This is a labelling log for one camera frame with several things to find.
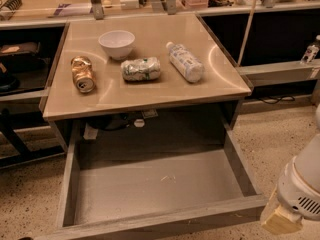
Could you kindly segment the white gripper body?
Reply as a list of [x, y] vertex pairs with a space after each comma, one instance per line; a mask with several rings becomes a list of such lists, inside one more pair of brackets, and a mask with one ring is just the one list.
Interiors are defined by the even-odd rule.
[[277, 183], [279, 202], [307, 220], [320, 220], [320, 169], [295, 156], [282, 170]]

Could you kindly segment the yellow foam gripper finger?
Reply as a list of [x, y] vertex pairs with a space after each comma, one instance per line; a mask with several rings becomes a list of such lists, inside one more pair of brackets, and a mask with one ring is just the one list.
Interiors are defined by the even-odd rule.
[[273, 235], [300, 231], [303, 216], [296, 204], [294, 188], [275, 188], [261, 213], [261, 226]]

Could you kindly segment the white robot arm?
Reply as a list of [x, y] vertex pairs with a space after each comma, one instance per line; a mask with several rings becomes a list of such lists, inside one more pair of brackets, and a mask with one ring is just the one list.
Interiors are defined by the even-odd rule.
[[300, 231], [303, 219], [320, 220], [320, 134], [283, 168], [260, 222], [281, 235]]

